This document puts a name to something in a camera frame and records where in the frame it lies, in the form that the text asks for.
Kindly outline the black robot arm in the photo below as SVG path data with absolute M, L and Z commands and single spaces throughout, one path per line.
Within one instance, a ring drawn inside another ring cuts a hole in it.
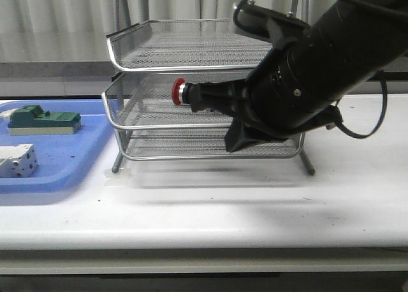
M 312 26 L 241 0 L 234 24 L 272 49 L 245 79 L 189 84 L 177 80 L 172 99 L 233 121 L 224 138 L 233 152 L 334 125 L 335 102 L 407 51 L 407 0 L 335 0 Z

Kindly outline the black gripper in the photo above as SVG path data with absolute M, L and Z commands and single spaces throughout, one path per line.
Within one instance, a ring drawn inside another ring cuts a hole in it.
M 244 80 L 191 84 L 191 111 L 213 109 L 229 117 L 250 119 L 252 110 L 279 138 L 233 119 L 224 137 L 227 152 L 237 152 L 289 135 L 342 122 L 340 110 L 314 96 L 289 65 L 295 40 L 279 41 Z

